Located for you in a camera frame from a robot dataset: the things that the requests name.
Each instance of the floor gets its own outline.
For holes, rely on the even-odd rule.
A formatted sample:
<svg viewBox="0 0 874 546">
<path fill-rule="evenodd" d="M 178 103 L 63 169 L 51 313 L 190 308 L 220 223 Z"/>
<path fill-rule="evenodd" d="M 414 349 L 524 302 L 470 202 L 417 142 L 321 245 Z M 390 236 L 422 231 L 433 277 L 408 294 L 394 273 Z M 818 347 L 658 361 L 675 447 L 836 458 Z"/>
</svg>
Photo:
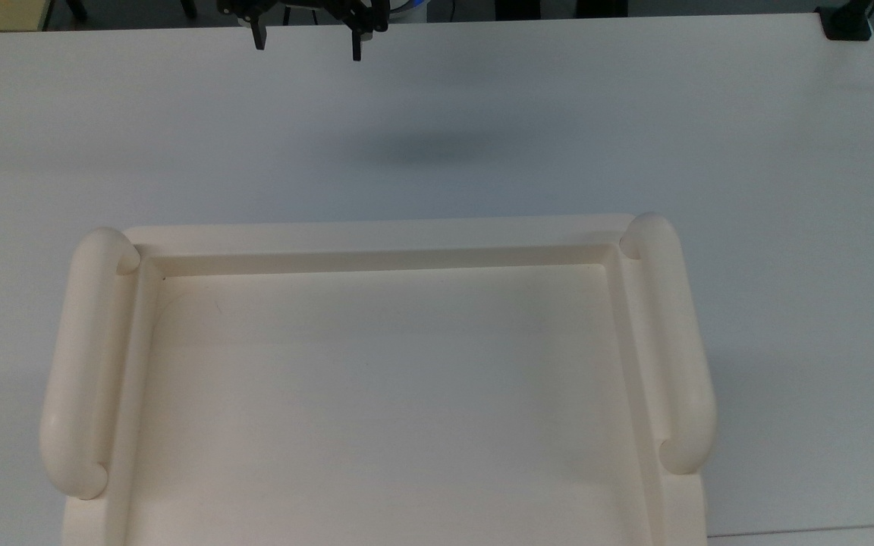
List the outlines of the floor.
<svg viewBox="0 0 874 546">
<path fill-rule="evenodd" d="M 454 20 L 494 20 L 495 0 L 432 0 L 426 7 L 428 22 L 451 19 L 452 2 L 457 2 Z M 233 17 L 222 15 L 215 0 L 194 0 L 198 17 L 188 20 L 180 0 L 84 0 L 90 19 L 83 24 L 73 20 L 63 0 L 53 0 L 46 29 L 100 30 L 125 28 L 232 27 Z M 630 0 L 631 17 L 695 14 L 770 14 L 810 13 L 820 4 L 836 5 L 842 0 Z M 575 0 L 542 0 L 543 18 L 569 18 L 575 14 Z M 281 24 L 282 7 L 269 12 L 268 24 Z M 322 13 L 320 24 L 337 21 Z M 295 10 L 289 24 L 313 24 L 312 11 Z"/>
</svg>

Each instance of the white tray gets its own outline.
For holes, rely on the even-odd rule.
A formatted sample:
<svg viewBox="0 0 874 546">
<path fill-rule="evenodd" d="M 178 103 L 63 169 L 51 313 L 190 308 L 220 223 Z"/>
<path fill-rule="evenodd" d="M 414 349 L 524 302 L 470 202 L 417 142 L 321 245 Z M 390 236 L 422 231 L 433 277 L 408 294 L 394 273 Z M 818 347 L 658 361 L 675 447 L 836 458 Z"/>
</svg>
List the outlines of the white tray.
<svg viewBox="0 0 874 546">
<path fill-rule="evenodd" d="M 715 402 L 657 215 L 142 227 L 73 257 L 63 544 L 705 545 Z"/>
</svg>

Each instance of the table surface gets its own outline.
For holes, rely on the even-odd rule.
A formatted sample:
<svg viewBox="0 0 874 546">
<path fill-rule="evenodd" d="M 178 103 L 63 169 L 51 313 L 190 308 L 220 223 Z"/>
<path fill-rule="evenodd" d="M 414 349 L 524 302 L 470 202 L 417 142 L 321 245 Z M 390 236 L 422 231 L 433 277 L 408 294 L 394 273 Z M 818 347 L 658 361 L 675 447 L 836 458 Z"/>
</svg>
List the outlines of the table surface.
<svg viewBox="0 0 874 546">
<path fill-rule="evenodd" d="M 874 526 L 874 39 L 814 14 L 0 35 L 0 544 L 96 225 L 655 210 L 719 410 L 711 535 Z"/>
</svg>

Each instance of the cylindrical handle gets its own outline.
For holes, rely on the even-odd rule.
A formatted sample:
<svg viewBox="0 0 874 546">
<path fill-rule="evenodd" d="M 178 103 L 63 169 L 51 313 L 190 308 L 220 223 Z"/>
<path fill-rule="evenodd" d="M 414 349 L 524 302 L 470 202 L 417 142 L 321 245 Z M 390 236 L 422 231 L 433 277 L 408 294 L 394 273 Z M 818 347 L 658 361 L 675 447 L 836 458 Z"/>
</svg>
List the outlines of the cylindrical handle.
<svg viewBox="0 0 874 546">
<path fill-rule="evenodd" d="M 39 424 L 46 473 L 70 497 L 89 500 L 107 487 L 107 470 L 93 460 L 90 449 L 99 364 L 115 276 L 139 264 L 137 249 L 108 227 L 89 232 L 73 253 Z"/>
<path fill-rule="evenodd" d="M 680 238 L 661 215 L 638 215 L 620 241 L 622 252 L 643 260 L 652 290 L 652 313 L 662 339 L 672 431 L 659 462 L 674 474 L 691 474 L 707 461 L 717 433 L 717 401 L 693 308 Z"/>
</svg>

